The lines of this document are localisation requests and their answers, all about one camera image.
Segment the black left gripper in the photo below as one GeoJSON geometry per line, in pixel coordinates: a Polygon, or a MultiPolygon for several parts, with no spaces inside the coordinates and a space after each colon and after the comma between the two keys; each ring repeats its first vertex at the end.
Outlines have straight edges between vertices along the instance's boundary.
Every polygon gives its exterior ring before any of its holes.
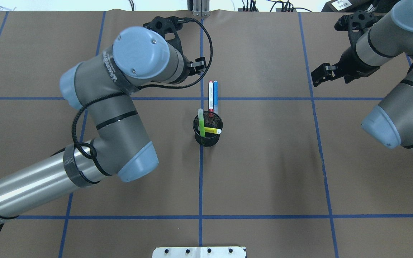
{"type": "Polygon", "coordinates": [[[207,68],[207,61],[205,57],[199,57],[195,59],[195,61],[188,61],[187,62],[187,68],[188,68],[188,75],[193,76],[193,75],[200,75],[202,72],[205,71],[207,68]]]}

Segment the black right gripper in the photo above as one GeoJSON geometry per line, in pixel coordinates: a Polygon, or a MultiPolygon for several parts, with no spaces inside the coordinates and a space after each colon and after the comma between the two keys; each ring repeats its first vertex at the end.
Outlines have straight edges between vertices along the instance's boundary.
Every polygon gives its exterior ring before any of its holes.
{"type": "Polygon", "coordinates": [[[314,87],[318,87],[326,81],[344,78],[345,83],[351,83],[359,78],[366,78],[374,73],[374,67],[364,63],[350,46],[340,57],[336,65],[323,63],[311,71],[311,79],[314,87]]]}

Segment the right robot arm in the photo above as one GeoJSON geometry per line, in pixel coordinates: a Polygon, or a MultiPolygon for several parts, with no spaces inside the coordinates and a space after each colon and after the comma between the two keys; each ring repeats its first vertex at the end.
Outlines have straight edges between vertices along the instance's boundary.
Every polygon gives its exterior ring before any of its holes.
{"type": "MultiPolygon", "coordinates": [[[[357,10],[334,25],[347,31],[350,46],[336,64],[323,63],[311,72],[313,86],[343,78],[366,78],[405,53],[413,61],[413,0],[400,0],[383,16],[357,10]]],[[[361,127],[389,149],[401,146],[413,155],[413,62],[406,76],[363,119],[361,127]]]]}

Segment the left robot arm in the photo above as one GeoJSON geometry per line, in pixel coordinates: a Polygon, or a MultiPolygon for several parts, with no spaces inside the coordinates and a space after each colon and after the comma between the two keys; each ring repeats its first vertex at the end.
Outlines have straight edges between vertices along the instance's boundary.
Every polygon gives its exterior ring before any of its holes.
{"type": "Polygon", "coordinates": [[[60,79],[63,98],[76,110],[71,143],[50,157],[0,178],[0,227],[60,197],[113,175],[137,180],[159,164],[132,95],[151,88],[185,89],[203,79],[213,62],[189,61],[179,25],[125,28],[114,42],[60,79]]]}

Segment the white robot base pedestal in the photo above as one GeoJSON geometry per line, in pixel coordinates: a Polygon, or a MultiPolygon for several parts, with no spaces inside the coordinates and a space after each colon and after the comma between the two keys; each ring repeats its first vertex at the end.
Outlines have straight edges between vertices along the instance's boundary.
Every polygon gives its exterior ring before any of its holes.
{"type": "Polygon", "coordinates": [[[162,247],[156,248],[153,258],[247,258],[245,247],[162,247]]]}

